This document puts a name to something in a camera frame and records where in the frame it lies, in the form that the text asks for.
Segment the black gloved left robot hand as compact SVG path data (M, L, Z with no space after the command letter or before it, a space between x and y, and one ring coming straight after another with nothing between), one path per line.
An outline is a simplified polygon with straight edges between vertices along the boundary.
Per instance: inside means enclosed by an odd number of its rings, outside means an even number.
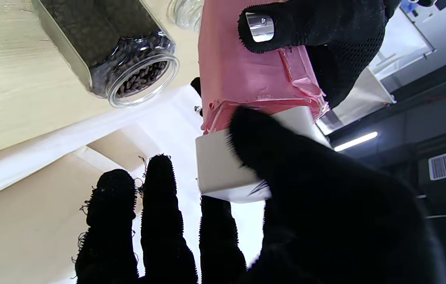
M239 37L253 53L304 46L325 101L337 107L376 57L398 0L288 0L249 6L238 20ZM272 18L271 40L253 40L246 14Z

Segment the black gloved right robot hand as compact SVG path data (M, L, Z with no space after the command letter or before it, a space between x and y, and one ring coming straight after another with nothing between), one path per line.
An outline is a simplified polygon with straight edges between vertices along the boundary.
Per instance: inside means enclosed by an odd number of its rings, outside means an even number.
M86 202L77 283L446 284L443 248L409 187L251 108L236 108L229 133L241 164L271 192L252 266L230 203L204 196L197 272L171 159L160 154L139 189L122 169L99 178Z

